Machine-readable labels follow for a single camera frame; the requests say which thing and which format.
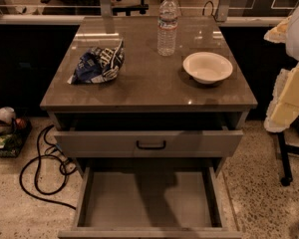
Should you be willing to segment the blue white chip bag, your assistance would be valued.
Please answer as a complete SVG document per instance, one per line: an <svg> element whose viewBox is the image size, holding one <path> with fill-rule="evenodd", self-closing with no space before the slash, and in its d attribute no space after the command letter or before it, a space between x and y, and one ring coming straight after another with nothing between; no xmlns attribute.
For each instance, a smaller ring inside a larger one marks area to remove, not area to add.
<svg viewBox="0 0 299 239"><path fill-rule="evenodd" d="M92 47L79 59L68 84L100 84L114 80L125 61L124 40L115 48Z"/></svg>

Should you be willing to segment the pile of toys on mat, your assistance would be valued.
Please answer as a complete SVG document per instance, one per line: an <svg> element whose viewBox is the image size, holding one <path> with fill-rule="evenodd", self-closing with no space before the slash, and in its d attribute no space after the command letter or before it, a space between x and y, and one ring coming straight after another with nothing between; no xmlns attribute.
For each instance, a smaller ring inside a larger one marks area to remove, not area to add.
<svg viewBox="0 0 299 239"><path fill-rule="evenodd" d="M31 122L13 108L0 108L0 157L17 157L31 129Z"/></svg>

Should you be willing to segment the grey drawer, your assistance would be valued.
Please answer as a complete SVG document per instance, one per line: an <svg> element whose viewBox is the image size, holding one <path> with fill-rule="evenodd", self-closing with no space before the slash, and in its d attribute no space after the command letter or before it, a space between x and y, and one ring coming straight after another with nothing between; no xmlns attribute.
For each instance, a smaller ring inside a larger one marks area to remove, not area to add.
<svg viewBox="0 0 299 239"><path fill-rule="evenodd" d="M211 167L88 168L74 224L60 239L242 239L227 227Z"/></svg>
<svg viewBox="0 0 299 239"><path fill-rule="evenodd" d="M56 131L70 157L227 157L241 130Z"/></svg>

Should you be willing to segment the grey top drawer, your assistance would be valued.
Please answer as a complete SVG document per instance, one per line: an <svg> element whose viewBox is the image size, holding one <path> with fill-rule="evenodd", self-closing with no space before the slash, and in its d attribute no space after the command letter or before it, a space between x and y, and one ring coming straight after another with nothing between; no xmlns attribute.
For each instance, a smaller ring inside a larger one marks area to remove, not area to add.
<svg viewBox="0 0 299 239"><path fill-rule="evenodd" d="M70 157L227 157L241 130L56 131Z"/></svg>

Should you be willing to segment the clear plastic water bottle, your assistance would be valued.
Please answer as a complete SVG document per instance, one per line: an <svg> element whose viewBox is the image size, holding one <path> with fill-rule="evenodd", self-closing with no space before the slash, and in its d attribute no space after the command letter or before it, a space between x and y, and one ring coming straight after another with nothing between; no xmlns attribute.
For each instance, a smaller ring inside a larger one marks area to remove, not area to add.
<svg viewBox="0 0 299 239"><path fill-rule="evenodd" d="M157 51L171 56L175 50L177 30L177 4L175 0L163 0L157 20Z"/></svg>

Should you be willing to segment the black metal stand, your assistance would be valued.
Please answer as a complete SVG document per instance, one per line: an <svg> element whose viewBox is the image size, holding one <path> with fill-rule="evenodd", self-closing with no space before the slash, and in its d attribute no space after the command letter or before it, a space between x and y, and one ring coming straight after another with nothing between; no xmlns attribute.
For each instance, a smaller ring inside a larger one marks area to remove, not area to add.
<svg viewBox="0 0 299 239"><path fill-rule="evenodd" d="M284 175L280 179L280 182L283 186L289 186L293 181L290 161L289 161L289 153L299 155L299 146L287 144L285 141L285 136L283 132L277 133L278 137L278 145L281 154L281 160L283 165Z"/></svg>

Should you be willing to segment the grey drawer cabinet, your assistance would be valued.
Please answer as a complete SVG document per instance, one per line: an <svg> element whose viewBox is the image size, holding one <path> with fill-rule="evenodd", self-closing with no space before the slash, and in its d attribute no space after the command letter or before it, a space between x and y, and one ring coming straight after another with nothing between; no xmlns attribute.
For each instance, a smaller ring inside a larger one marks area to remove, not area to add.
<svg viewBox="0 0 299 239"><path fill-rule="evenodd" d="M89 48L114 47L120 39L125 61L116 79L68 84ZM240 68L206 86L182 66L199 51L233 57L214 20L179 18L176 50L169 57L158 54L156 43L154 17L85 18L41 101L57 131L241 130L257 101ZM220 170L227 157L164 158L192 158Z"/></svg>

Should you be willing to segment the white bowl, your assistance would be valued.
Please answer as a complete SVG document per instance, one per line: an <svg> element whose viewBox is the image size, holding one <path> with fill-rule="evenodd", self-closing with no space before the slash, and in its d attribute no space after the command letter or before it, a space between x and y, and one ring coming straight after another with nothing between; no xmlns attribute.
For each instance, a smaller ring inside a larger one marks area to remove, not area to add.
<svg viewBox="0 0 299 239"><path fill-rule="evenodd" d="M184 59L182 65L190 76L205 85L221 82L233 72L228 59L210 52L193 53Z"/></svg>

